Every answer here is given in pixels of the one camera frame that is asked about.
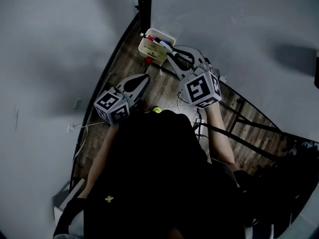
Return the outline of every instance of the yellow tennis ball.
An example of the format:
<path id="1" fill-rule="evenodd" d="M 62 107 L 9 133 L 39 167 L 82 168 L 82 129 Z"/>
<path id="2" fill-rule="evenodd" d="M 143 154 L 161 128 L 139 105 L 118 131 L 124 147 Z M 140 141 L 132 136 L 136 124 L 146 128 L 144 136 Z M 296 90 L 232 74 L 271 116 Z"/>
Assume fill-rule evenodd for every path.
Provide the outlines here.
<path id="1" fill-rule="evenodd" d="M 153 108 L 152 111 L 153 111 L 153 112 L 156 112 L 157 114 L 159 114 L 159 113 L 161 113 L 161 108 L 155 107 L 155 108 Z"/>

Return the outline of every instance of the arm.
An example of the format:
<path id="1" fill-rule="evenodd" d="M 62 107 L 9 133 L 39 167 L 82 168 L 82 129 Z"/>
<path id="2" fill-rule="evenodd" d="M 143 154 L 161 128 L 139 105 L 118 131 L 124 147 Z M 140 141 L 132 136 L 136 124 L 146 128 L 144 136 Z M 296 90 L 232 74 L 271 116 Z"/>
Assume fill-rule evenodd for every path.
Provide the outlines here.
<path id="1" fill-rule="evenodd" d="M 219 109 L 219 103 L 210 105 L 205 109 L 205 111 L 207 115 L 207 123 L 209 125 L 225 130 L 225 125 Z M 237 168 L 235 166 L 234 153 L 230 146 L 228 137 L 211 129 L 208 129 L 208 137 L 209 152 L 213 155 L 213 158 L 228 164 L 233 172 L 236 171 Z"/>
<path id="2" fill-rule="evenodd" d="M 107 157 L 110 153 L 112 142 L 118 130 L 119 130 L 118 125 L 112 125 L 109 128 L 108 132 L 106 133 L 102 147 L 99 150 L 98 154 L 96 155 L 93 161 L 93 164 L 91 166 L 86 187 L 83 190 L 83 192 L 78 196 L 78 198 L 87 198 L 93 185 L 95 184 L 95 182 L 97 181 L 101 173 L 103 172 Z"/>

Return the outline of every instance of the white basket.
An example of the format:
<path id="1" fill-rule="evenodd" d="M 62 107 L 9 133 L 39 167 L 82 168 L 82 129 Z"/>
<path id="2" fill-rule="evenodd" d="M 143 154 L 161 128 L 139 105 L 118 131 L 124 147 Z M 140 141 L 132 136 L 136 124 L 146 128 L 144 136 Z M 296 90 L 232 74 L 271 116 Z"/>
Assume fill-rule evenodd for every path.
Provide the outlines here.
<path id="1" fill-rule="evenodd" d="M 146 34 L 158 37 L 161 40 L 169 41 L 171 46 L 175 45 L 175 40 L 166 34 L 163 34 L 153 28 L 147 30 Z M 151 57 L 153 62 L 161 65 L 166 59 L 166 49 L 157 43 L 143 38 L 139 45 L 140 55 L 144 58 Z"/>

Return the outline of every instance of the wooden floor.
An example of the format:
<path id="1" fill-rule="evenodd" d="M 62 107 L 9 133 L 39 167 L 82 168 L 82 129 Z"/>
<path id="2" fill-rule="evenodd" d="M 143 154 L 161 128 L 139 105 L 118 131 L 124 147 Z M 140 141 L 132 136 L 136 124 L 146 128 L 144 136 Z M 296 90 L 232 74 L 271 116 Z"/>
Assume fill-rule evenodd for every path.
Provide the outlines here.
<path id="1" fill-rule="evenodd" d="M 117 85 L 123 78 L 127 76 L 143 73 L 144 70 L 146 70 L 144 59 L 139 55 L 138 52 L 138 45 L 142 39 L 138 34 L 139 29 L 140 26 L 139 23 L 137 23 L 133 27 L 126 41 L 123 43 L 116 56 L 116 59 L 111 66 L 110 72 L 105 79 L 101 92 L 103 90 L 108 90 L 111 86 Z M 163 66 L 172 71 L 168 62 L 165 62 Z M 152 65 L 147 68 L 146 73 L 150 75 L 151 82 L 142 98 L 145 104 L 145 110 L 149 111 L 152 109 L 152 107 L 158 106 L 162 107 L 163 110 L 170 109 L 175 113 L 181 112 L 186 114 L 191 122 L 195 122 L 196 118 L 198 118 L 196 110 L 190 109 L 189 105 L 181 100 L 179 101 L 179 105 L 182 106 L 179 108 L 180 111 L 177 108 L 177 93 L 179 92 L 178 79 L 165 72 L 160 72 L 158 68 Z M 220 88 L 223 103 L 230 106 L 232 109 L 239 111 L 244 100 L 236 93 L 231 91 L 226 85 L 221 84 Z M 226 130 L 229 131 L 235 121 L 236 114 L 223 105 L 220 105 L 220 108 Z M 203 119 L 206 120 L 204 111 L 201 111 L 201 115 Z M 244 102 L 241 115 L 250 121 L 274 126 L 269 120 L 267 120 L 267 118 L 265 118 L 265 116 L 258 112 L 248 102 Z M 87 124 L 93 124 L 102 121 L 103 120 L 98 116 L 93 107 Z M 73 174 L 74 178 L 87 179 L 93 159 L 99 151 L 105 134 L 108 130 L 108 126 L 104 123 L 93 125 L 88 128 L 89 132 L 85 144 L 76 160 L 76 166 Z M 283 148 L 285 148 L 287 144 L 287 138 L 277 133 L 265 131 L 238 122 L 235 123 L 232 133 L 269 153 L 278 156 L 283 156 L 286 154 L 286 152 L 283 151 Z M 203 130 L 202 134 L 208 135 L 206 128 Z M 256 154 L 254 151 L 237 143 L 236 141 L 230 139 L 230 142 L 234 150 L 237 166 L 240 169 L 247 171 L 249 174 L 253 174 L 258 165 L 265 167 L 271 166 L 273 164 L 272 161 Z M 208 153 L 208 139 L 206 137 L 201 137 L 200 144 L 206 153 Z"/>

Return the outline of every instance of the small logo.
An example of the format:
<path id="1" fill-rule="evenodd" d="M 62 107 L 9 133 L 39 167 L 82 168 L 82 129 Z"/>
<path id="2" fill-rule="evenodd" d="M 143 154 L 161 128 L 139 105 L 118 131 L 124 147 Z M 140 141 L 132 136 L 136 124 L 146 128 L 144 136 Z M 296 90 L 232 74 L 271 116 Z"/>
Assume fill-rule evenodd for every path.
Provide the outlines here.
<path id="1" fill-rule="evenodd" d="M 110 203 L 113 199 L 114 197 L 108 196 L 105 200 L 108 201 L 108 203 Z"/>

